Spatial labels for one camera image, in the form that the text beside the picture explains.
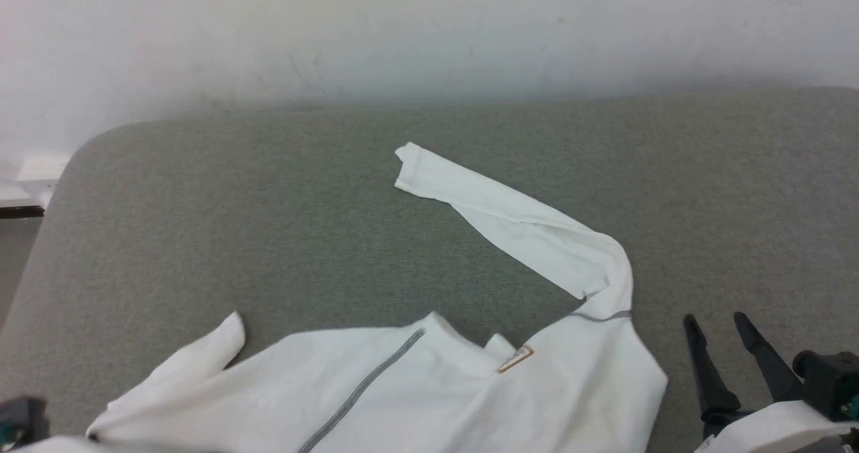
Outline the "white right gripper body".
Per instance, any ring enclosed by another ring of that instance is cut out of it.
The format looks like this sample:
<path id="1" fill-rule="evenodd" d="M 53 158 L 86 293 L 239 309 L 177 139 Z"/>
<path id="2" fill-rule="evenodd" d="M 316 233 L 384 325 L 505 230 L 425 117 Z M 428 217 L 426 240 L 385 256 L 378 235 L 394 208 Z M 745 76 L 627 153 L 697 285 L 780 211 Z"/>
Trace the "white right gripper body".
<path id="1" fill-rule="evenodd" d="M 695 453 L 794 453 L 853 428 L 859 421 L 832 421 L 803 401 L 776 402 L 705 438 Z"/>

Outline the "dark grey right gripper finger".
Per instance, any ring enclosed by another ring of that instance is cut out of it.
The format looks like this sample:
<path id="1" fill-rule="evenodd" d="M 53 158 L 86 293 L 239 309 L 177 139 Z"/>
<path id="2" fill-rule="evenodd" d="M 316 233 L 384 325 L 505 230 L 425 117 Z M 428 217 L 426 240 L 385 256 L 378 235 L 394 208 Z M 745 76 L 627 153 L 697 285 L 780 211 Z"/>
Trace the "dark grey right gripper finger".
<path id="1" fill-rule="evenodd" d="M 740 401 L 731 392 L 708 353 L 708 343 L 694 315 L 683 318 L 685 339 L 691 357 L 697 400 L 702 416 L 733 413 L 740 409 Z"/>
<path id="2" fill-rule="evenodd" d="M 740 311 L 733 314 L 734 325 L 742 344 L 757 362 L 765 385 L 774 402 L 798 401 L 803 396 L 803 383 L 778 352 L 766 341 L 751 319 Z"/>

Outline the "white long-sleeve garment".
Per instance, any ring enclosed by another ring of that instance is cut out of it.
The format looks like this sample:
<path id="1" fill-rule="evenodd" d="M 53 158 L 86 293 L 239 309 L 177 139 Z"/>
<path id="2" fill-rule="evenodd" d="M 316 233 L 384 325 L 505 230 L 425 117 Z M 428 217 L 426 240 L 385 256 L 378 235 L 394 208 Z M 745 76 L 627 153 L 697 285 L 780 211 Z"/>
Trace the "white long-sleeve garment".
<path id="1" fill-rule="evenodd" d="M 237 365 L 238 313 L 105 408 L 102 444 L 221 453 L 644 453 L 668 377 L 631 322 L 619 242 L 408 143 L 395 182 L 582 300 L 521 347 L 439 313 L 288 335 Z"/>

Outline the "grey-green fabric sofa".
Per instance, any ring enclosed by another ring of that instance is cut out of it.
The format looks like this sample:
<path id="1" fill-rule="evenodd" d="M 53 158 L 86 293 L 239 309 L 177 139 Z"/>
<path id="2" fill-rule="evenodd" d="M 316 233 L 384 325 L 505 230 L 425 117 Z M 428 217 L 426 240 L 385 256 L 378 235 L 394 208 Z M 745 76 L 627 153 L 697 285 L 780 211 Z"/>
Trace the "grey-green fabric sofa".
<path id="1" fill-rule="evenodd" d="M 396 190 L 406 143 L 625 248 L 636 331 L 669 378 L 648 453 L 702 440 L 686 313 L 747 408 L 769 394 L 736 311 L 787 362 L 859 354 L 859 89 L 258 111 L 127 125 L 77 151 L 0 331 L 0 401 L 40 396 L 53 434 L 82 434 L 233 311 L 248 358 L 432 311 L 519 345 L 576 306 L 448 205 Z"/>

